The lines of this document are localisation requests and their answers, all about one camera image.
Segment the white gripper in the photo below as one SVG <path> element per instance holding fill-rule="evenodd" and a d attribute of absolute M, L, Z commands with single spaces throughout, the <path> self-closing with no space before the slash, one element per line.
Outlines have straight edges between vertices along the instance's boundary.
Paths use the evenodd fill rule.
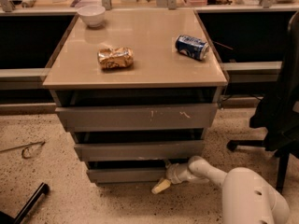
<path fill-rule="evenodd" d="M 187 163 L 174 163 L 165 159 L 164 165 L 166 170 L 166 178 L 161 178 L 159 182 L 152 188 L 153 194 L 158 194 L 168 189 L 172 184 L 180 184 L 183 182 L 191 182 L 194 179 L 194 175 L 189 170 Z"/>

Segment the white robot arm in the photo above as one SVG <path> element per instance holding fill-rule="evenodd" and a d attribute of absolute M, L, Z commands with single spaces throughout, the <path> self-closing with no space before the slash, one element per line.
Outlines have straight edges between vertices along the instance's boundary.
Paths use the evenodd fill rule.
<path fill-rule="evenodd" d="M 165 175 L 152 188 L 158 194 L 183 182 L 211 181 L 221 189 L 223 224 L 287 224 L 290 207 L 286 199 L 256 172 L 237 167 L 226 173 L 200 156 L 185 163 L 166 164 Z"/>

